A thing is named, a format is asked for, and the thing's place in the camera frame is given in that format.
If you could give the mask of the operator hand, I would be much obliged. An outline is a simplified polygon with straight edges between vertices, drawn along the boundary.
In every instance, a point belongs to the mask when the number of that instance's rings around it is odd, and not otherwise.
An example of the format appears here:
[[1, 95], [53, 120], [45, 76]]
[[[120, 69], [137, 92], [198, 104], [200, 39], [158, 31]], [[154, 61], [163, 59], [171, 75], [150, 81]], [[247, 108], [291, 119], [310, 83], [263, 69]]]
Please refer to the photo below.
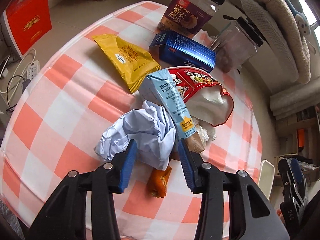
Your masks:
[[279, 216], [279, 219], [281, 220], [281, 222], [285, 225], [285, 220], [284, 220], [282, 211], [280, 209], [277, 209], [277, 215]]

